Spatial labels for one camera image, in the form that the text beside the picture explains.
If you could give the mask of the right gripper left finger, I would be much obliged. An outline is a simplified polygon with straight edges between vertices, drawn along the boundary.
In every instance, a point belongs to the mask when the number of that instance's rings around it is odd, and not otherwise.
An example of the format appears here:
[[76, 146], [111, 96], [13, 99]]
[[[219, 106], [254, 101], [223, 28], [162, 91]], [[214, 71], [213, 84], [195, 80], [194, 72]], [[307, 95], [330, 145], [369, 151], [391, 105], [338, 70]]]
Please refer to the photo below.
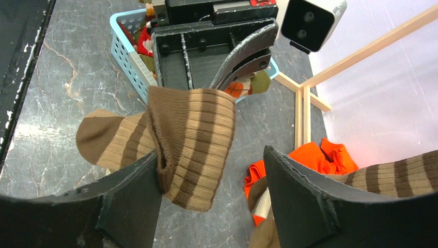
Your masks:
[[161, 206], [147, 154], [60, 196], [1, 196], [1, 247], [152, 247]]

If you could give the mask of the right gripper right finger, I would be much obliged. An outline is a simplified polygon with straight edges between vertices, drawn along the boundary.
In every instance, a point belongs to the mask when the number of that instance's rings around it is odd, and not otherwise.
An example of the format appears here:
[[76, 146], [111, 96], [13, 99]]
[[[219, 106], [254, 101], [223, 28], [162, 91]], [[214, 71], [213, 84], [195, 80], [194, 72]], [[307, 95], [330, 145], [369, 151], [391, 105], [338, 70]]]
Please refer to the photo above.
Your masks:
[[281, 247], [437, 247], [437, 194], [395, 198], [263, 153]]

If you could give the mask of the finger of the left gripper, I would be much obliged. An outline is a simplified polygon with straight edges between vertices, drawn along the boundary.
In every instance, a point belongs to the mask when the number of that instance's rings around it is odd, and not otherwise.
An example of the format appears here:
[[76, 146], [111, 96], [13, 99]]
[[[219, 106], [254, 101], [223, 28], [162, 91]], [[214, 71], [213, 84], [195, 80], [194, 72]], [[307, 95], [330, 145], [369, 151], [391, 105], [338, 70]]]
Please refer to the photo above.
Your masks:
[[215, 88], [215, 75], [230, 54], [241, 62], [271, 48], [278, 28], [267, 21], [213, 25], [197, 22], [154, 28], [153, 56], [160, 86]]
[[237, 55], [230, 54], [221, 64], [215, 75], [215, 88], [225, 90], [229, 85], [253, 72], [264, 70], [269, 65], [272, 52], [269, 48], [250, 55], [241, 62], [237, 62]]

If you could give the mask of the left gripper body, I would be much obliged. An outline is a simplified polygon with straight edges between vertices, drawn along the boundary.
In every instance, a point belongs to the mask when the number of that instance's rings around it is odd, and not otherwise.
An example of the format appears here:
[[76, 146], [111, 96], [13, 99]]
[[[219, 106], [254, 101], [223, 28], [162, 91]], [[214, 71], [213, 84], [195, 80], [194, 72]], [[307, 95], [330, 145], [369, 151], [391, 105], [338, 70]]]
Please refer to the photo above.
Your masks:
[[170, 0], [152, 1], [152, 7], [153, 28], [205, 21], [213, 25], [267, 21], [279, 27], [276, 1]]

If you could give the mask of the brown beige striped sock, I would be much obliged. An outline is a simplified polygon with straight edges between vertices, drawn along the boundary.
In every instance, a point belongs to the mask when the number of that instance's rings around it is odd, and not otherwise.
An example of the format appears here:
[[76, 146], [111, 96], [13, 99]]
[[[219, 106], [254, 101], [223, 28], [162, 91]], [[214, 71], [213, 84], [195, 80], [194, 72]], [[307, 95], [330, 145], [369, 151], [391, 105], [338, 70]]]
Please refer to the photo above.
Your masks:
[[120, 116], [99, 109], [76, 133], [81, 156], [112, 171], [148, 153], [164, 196], [193, 211], [211, 209], [236, 129], [236, 101], [228, 93], [151, 86], [144, 112]]
[[437, 191], [437, 151], [396, 162], [376, 164], [329, 178], [359, 190], [391, 197], [412, 197]]

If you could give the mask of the pile of socks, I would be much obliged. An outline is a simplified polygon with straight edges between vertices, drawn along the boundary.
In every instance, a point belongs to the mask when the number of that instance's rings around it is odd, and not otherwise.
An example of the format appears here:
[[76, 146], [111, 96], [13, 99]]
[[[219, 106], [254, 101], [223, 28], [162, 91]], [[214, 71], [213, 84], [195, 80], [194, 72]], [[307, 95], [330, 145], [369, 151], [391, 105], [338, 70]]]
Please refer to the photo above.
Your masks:
[[127, 37], [129, 43], [133, 46], [134, 50], [139, 54], [140, 58], [142, 59], [148, 70], [152, 73], [154, 77], [156, 77], [151, 38], [151, 21], [155, 18], [155, 11], [151, 4], [151, 1], [138, 0], [138, 2], [144, 4], [146, 7], [145, 19], [144, 22], [140, 25], [140, 29], [138, 29], [134, 33], [134, 35], [132, 35], [121, 22], [118, 22], [118, 25]]

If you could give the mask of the argyle patterned sock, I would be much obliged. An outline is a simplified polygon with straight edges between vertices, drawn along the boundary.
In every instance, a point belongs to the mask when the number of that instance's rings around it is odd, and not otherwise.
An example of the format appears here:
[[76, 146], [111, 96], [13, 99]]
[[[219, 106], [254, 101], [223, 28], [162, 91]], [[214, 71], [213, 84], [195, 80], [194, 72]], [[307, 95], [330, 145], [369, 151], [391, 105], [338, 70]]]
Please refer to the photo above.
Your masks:
[[266, 92], [270, 85], [271, 79], [269, 75], [262, 70], [237, 79], [225, 89], [225, 92], [238, 99]]

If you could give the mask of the orange shirt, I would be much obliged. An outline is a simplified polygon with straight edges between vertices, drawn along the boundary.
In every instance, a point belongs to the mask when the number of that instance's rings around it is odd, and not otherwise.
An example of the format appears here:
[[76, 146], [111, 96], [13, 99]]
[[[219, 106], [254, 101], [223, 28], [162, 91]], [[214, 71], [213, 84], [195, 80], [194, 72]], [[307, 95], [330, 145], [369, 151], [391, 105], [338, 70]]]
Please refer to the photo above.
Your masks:
[[[320, 146], [314, 142], [304, 144], [291, 152], [289, 157], [321, 174], [347, 175], [359, 169], [345, 145], [332, 143], [327, 138], [322, 139]], [[248, 171], [249, 175], [245, 177], [243, 187], [246, 199], [249, 187], [262, 177], [266, 177], [264, 161], [251, 164]]]

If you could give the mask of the wooden drying rack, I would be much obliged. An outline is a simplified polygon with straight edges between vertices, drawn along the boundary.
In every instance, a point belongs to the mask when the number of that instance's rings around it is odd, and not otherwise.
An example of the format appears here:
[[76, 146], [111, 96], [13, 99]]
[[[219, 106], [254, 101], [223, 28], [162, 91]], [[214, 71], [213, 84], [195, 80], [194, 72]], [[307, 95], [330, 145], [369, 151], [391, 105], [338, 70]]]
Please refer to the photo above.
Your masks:
[[278, 75], [274, 77], [274, 80], [295, 93], [294, 147], [298, 148], [303, 144], [311, 142], [311, 105], [316, 106], [323, 112], [329, 112], [332, 109], [326, 101], [312, 94], [310, 92], [311, 88], [436, 20], [437, 4], [301, 84], [298, 84], [284, 73], [279, 72]]

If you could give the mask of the light blue basket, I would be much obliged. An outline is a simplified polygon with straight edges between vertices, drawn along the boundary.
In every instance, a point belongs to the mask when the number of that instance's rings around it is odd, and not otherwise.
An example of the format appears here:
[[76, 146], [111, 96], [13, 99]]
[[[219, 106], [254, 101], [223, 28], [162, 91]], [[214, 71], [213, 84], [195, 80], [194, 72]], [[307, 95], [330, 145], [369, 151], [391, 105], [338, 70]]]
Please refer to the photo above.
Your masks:
[[[144, 101], [148, 99], [148, 89], [150, 86], [160, 86], [157, 82], [157, 75], [154, 77], [148, 70], [139, 54], [129, 43], [118, 22], [121, 22], [134, 35], [144, 22], [145, 14], [146, 8], [116, 13], [110, 18], [113, 36], [111, 53]], [[264, 71], [269, 75], [270, 79], [273, 79], [278, 74], [278, 68], [272, 61], [272, 58], [270, 58], [269, 65]]]

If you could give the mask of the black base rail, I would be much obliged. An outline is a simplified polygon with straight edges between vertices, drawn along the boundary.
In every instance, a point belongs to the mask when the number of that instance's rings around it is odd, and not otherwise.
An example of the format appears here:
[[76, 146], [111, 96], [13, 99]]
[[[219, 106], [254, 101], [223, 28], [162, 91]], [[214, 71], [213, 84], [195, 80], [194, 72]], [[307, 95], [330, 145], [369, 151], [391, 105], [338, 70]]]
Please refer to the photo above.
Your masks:
[[1, 1], [1, 163], [27, 94], [55, 1]]

